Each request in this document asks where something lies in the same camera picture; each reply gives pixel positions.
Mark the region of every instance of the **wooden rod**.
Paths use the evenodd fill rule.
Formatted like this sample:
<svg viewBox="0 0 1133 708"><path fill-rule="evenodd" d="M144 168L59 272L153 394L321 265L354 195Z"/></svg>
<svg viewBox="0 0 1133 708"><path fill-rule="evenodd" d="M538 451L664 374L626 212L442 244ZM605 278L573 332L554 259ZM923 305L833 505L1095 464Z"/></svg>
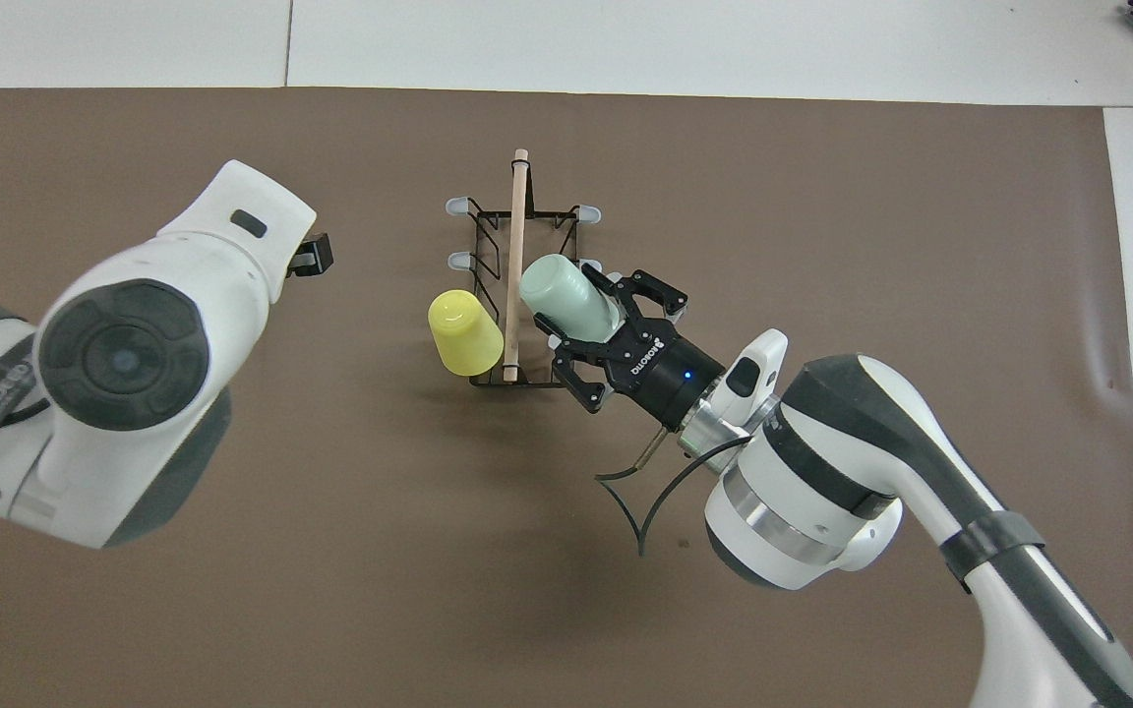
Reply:
<svg viewBox="0 0 1133 708"><path fill-rule="evenodd" d="M504 295L504 362L501 377L506 383L518 381L518 283L522 281L522 228L527 220L527 151L513 152L513 194L510 206L510 262L506 272L506 295Z"/></svg>

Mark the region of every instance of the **brown table surface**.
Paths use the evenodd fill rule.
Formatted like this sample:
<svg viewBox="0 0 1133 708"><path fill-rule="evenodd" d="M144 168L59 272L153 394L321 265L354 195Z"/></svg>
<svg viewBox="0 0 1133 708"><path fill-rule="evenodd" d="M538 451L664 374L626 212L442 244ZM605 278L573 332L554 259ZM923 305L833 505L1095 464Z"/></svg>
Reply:
<svg viewBox="0 0 1133 708"><path fill-rule="evenodd" d="M628 400L449 375L428 302L459 194L600 206L581 255L687 291L732 360L864 351L1133 654L1133 390L1091 108L428 93L0 89L0 302L34 319L228 159L332 234L233 382L232 429L169 526L93 552L0 520L0 705L966 705L973 600L915 520L859 573L767 592L706 541L690 478L638 560L593 475L656 429ZM531 256L548 249L529 233ZM543 347L535 332L523 348ZM621 483L641 510L667 444ZM109 462L113 474L114 462Z"/></svg>

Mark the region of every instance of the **black circular joint cap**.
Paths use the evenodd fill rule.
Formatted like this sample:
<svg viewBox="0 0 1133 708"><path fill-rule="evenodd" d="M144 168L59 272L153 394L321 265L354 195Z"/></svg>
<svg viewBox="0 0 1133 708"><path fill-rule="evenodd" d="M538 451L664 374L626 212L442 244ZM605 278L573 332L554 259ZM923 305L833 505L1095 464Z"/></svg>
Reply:
<svg viewBox="0 0 1133 708"><path fill-rule="evenodd" d="M194 301L153 280L75 297L41 335L40 370L56 403L102 429L174 417L207 376L207 338Z"/></svg>
<svg viewBox="0 0 1133 708"><path fill-rule="evenodd" d="M727 546L724 546L724 541L719 540L718 535L715 535L715 530L712 529L710 524L706 524L706 535L707 537L710 537L712 551L715 551L715 555L718 555L719 560L723 561L729 569L733 570L733 573L742 575L743 581L759 587L767 587L769 590L784 590L784 588L780 585L775 585L768 581L768 579L761 578L761 575L756 573L753 570L748 569L746 563L742 563L741 558L738 558L736 555L733 555L732 551L727 549Z"/></svg>
<svg viewBox="0 0 1133 708"><path fill-rule="evenodd" d="M104 393L138 393L160 379L165 342L135 325L103 327L86 344L82 368Z"/></svg>

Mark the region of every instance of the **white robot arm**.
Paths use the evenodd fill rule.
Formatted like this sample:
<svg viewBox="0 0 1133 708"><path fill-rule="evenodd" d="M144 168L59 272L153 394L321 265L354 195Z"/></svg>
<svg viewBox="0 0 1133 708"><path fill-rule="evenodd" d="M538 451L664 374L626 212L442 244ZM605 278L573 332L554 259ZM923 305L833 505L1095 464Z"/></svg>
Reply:
<svg viewBox="0 0 1133 708"><path fill-rule="evenodd" d="M230 161L156 237L68 287L36 331L0 308L0 517L102 548L174 515L288 268L330 264L326 239L301 246L315 216Z"/></svg>
<svg viewBox="0 0 1133 708"><path fill-rule="evenodd" d="M590 265L581 272L624 324L610 341L576 341L552 308L536 313L562 340L554 372L597 412L606 386L581 381L571 362L602 367L687 452L725 449L705 461L719 474L706 523L729 568L786 590L862 569L885 551L905 504L979 604L986 650L973 708L1133 707L1127 651L897 372L863 355L819 359L775 398L781 332L765 332L725 369L632 300L646 296L672 317L688 301L682 292L642 271L617 281Z"/></svg>

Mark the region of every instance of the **black mount bracket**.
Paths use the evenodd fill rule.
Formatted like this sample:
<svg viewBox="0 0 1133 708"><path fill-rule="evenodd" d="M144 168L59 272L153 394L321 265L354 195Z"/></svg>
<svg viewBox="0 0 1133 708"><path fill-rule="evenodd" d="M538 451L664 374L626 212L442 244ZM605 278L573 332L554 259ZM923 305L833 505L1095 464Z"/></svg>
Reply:
<svg viewBox="0 0 1133 708"><path fill-rule="evenodd" d="M330 234L320 233L306 238L297 248L291 264L287 266L287 275L297 278L320 276L332 267L334 256L330 249Z"/></svg>

